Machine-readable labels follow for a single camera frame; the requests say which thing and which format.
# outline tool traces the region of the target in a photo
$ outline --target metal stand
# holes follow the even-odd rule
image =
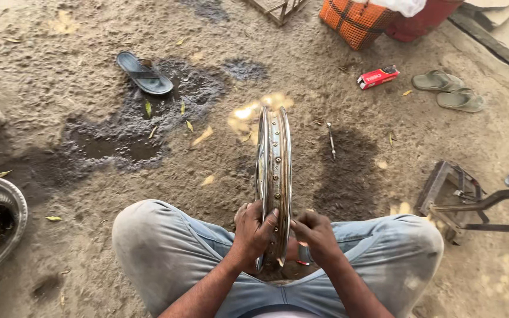
[[[259,3],[257,0],[248,0],[248,2],[252,4],[258,11],[268,16],[279,27],[284,25],[292,17],[294,13],[300,11],[310,1],[311,0],[293,0],[290,8],[288,8],[290,0],[284,0],[283,3],[275,7],[267,8],[263,4]],[[280,9],[280,15],[277,18],[274,14],[272,14],[272,12],[278,9]]]
[[[449,184],[456,187],[452,194],[461,204],[441,204],[439,194],[445,186],[449,187]],[[505,184],[509,187],[509,176],[506,177]],[[464,230],[509,232],[509,225],[490,224],[484,213],[484,210],[509,199],[509,189],[496,191],[485,199],[482,198],[483,195],[486,195],[486,192],[477,180],[460,166],[440,161],[429,176],[415,209],[425,216],[431,213],[449,225],[453,232],[446,235],[449,240],[456,234],[462,235]],[[470,223],[472,212],[477,213],[482,223]]]

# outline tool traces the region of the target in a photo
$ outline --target hand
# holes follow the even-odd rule
[[[300,259],[298,255],[298,239],[294,232],[288,237],[288,246],[286,247],[286,261],[297,261]]]
[[[290,228],[296,233],[300,244],[309,246],[312,258],[322,268],[335,263],[340,257],[345,257],[326,216],[305,212],[297,221],[290,221]]]
[[[264,253],[278,223],[278,209],[262,220],[262,202],[244,204],[235,216],[235,240],[228,257],[237,262],[241,271],[255,272],[255,260]]]

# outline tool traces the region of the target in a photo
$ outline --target flip-flop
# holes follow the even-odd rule
[[[146,93],[162,95],[174,87],[168,77],[153,67],[149,59],[139,59],[131,52],[121,51],[117,54],[117,64]]]
[[[465,86],[462,79],[443,71],[435,69],[427,72],[425,75],[412,77],[412,85],[418,90],[439,90],[442,92],[452,92]]]
[[[459,88],[451,93],[439,93],[436,97],[441,107],[462,110],[463,112],[480,112],[484,108],[484,98],[476,95],[470,88]]]

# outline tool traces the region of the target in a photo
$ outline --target metal tool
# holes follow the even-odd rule
[[[509,187],[509,175],[504,183]],[[496,191],[483,199],[486,194],[478,181],[460,166],[440,161],[429,176],[415,210],[425,216],[432,214],[447,224],[450,230],[444,235],[449,241],[464,234],[464,230],[509,232],[509,225],[490,224],[484,213],[509,199],[509,189]],[[470,223],[472,212],[477,213],[482,223]]]
[[[329,129],[329,141],[331,141],[331,153],[333,154],[333,160],[335,160],[335,146],[333,146],[333,134],[331,133],[331,123],[327,123]]]
[[[258,157],[254,177],[255,199],[262,200],[262,220],[280,210],[278,224],[264,254],[256,260],[256,269],[277,271],[286,262],[292,207],[292,146],[286,109],[271,111],[262,102],[258,123]]]

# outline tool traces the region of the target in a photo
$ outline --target green flip-flop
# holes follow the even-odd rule
[[[467,87],[459,88],[451,93],[439,93],[436,100],[441,107],[463,112],[480,112],[486,104],[482,96],[476,95],[473,90]]]
[[[452,92],[465,86],[462,79],[435,69],[425,75],[412,77],[412,85],[418,90],[439,90],[441,92]]]

